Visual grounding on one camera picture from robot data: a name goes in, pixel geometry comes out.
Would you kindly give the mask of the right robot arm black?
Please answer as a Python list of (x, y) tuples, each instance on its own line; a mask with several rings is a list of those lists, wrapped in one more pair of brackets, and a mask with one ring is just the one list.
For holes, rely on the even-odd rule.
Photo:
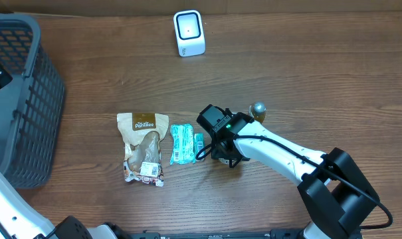
[(205, 153), (233, 168), (255, 159), (296, 185), (311, 222), (303, 238), (351, 238), (379, 203), (352, 157), (299, 146), (267, 130), (253, 117), (208, 105), (197, 123), (211, 136)]

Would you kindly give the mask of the teal white pouch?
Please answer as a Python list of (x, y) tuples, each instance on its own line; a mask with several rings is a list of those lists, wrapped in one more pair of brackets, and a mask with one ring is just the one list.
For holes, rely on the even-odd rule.
[(188, 123), (171, 125), (170, 134), (173, 139), (170, 164), (195, 163), (193, 126)]

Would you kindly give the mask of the brown snack packet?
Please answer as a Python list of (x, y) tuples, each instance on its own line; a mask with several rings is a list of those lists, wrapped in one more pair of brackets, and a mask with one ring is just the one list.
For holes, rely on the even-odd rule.
[(157, 113), (119, 113), (117, 126), (124, 142), (124, 180), (163, 186), (160, 142), (169, 116)]

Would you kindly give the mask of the yellow dish soap bottle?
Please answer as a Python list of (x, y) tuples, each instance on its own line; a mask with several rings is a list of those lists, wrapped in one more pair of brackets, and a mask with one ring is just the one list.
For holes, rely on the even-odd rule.
[(263, 102), (254, 102), (249, 106), (248, 115), (259, 123), (263, 123), (266, 118), (266, 106)]

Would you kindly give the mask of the green lid jar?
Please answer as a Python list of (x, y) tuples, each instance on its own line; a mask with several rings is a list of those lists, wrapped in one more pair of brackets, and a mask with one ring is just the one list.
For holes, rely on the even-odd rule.
[(221, 163), (223, 163), (223, 164), (227, 164), (227, 165), (231, 164), (231, 160), (228, 160), (228, 159), (219, 158), (219, 161), (220, 161)]

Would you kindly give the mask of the small teal white box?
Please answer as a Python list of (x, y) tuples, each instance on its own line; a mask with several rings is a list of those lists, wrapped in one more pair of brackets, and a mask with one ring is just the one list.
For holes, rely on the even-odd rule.
[(194, 156), (198, 154), (204, 148), (205, 146), (205, 141), (204, 141), (204, 136), (202, 133), (194, 133), (193, 136), (193, 143), (194, 143)]

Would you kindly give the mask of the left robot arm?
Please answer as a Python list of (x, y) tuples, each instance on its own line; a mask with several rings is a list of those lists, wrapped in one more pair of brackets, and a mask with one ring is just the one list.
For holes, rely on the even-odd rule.
[[(0, 156), (9, 163), (22, 118), (20, 112), (0, 114)], [(12, 187), (0, 170), (0, 238), (116, 238), (114, 231), (103, 224), (86, 228), (73, 216), (54, 226), (33, 209)]]

